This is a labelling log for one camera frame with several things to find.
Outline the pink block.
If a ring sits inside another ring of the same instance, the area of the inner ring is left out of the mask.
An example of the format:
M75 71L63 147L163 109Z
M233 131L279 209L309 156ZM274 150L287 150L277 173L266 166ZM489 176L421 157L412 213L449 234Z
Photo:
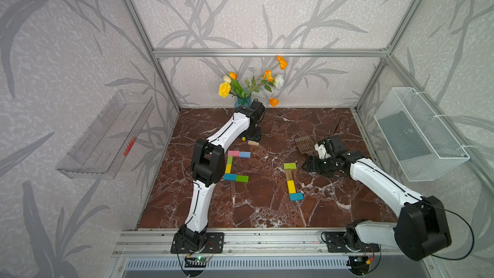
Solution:
M240 151L228 151L229 157L239 157Z

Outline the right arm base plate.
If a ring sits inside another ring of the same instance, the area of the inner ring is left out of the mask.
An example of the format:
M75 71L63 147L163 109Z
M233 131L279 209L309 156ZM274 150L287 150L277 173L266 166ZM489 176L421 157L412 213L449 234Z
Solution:
M379 245L362 243L347 232L323 231L320 238L326 244L328 252L372 254L381 250Z

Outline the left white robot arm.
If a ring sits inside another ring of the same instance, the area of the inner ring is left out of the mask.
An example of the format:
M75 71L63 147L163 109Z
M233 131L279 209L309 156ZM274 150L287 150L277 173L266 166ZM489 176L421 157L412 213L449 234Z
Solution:
M210 202L216 184L225 174L228 148L240 136L257 139L261 135L257 125L263 117L264 110L238 107L215 134L195 143L191 165L193 195L184 223L188 232L200 234L207 230Z

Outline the brown slotted wooden tray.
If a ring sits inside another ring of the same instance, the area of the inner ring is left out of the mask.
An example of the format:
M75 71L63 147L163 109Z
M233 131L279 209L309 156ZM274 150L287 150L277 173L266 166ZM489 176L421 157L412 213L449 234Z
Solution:
M308 156L316 157L317 153L315 144L310 136L301 136L295 139L295 143L298 151L301 154L307 154Z

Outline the teal block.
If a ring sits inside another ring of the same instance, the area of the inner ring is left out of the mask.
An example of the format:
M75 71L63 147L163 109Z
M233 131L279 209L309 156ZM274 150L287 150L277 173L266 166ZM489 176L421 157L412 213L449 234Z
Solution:
M235 174L225 174L223 176L223 179L226 181L236 181L237 180L237 175Z
M289 194L289 199L291 202L298 202L304 199L304 195L302 193L291 193Z

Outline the left circuit board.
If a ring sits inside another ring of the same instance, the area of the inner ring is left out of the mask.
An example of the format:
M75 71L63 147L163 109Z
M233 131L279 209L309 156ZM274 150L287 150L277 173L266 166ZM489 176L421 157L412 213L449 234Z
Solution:
M184 263L185 266L188 268L205 268L209 262L211 261L213 255L209 256L193 256L192 254L189 254L185 257Z

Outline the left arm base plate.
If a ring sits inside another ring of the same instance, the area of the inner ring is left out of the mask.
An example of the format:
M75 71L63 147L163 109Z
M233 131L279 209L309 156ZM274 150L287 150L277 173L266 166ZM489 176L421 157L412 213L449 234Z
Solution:
M172 240L172 254L209 253L220 254L223 252L225 234L223 232L193 233L192 235L177 232Z

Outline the small yellow-green block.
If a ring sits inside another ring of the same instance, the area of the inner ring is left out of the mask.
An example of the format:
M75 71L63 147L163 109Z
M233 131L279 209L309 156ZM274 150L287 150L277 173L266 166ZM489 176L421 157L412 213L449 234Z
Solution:
M227 164L226 165L226 169L225 169L225 174L230 174L231 173L231 170L232 170L232 165L231 164Z

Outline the blue glass vase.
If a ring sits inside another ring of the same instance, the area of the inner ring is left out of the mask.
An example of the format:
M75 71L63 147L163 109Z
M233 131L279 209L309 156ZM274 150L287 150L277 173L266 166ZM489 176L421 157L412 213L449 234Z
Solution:
M252 104L252 98L251 97L247 97L247 98L236 97L234 109L236 109L238 107L249 108L251 106L251 104Z

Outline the light blue block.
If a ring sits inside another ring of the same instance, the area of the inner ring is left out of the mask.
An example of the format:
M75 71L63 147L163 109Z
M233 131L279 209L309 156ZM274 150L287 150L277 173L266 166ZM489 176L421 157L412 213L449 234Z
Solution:
M239 153L239 158L250 158L251 157L251 152L244 152L244 151L241 151Z

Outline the artificial flower bouquet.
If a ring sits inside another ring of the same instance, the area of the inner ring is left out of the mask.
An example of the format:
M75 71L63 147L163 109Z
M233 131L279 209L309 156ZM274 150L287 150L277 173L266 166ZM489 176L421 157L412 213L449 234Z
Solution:
M218 89L218 95L222 98L228 96L247 98L251 97L253 93L260 93L261 90L266 90L272 93L273 90L281 90L284 86L284 75L282 73L273 74L275 68L280 68L282 72L288 67L288 62L285 58L277 56L277 64L274 64L271 68L268 68L262 75L252 78L246 78L244 81L245 87L242 87L238 81L238 75L234 72L230 72L223 77L223 83L220 84Z

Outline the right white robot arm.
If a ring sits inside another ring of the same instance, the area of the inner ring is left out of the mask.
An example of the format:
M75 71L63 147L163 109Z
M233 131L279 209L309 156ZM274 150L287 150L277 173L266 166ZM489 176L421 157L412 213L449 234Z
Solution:
M323 160L309 156L302 168L327 177L337 171L350 176L372 190L398 217L396 223L358 220L348 224L343 238L348 249L360 250L365 244L384 245L420 261L451 245L443 203L407 188L361 152L328 154Z

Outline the clear plastic wall shelf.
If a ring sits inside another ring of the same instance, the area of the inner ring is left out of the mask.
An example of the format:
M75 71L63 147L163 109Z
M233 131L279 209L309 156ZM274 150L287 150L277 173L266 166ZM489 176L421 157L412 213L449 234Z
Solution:
M117 91L56 170L70 179L114 179L154 107L151 95Z

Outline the yellow block front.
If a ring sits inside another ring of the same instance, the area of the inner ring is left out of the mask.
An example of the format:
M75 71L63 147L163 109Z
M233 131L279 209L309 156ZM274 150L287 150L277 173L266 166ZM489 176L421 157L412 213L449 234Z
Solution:
M288 180L287 181L287 186L288 186L288 192L290 194L295 194L296 193L295 183L294 183L293 180Z

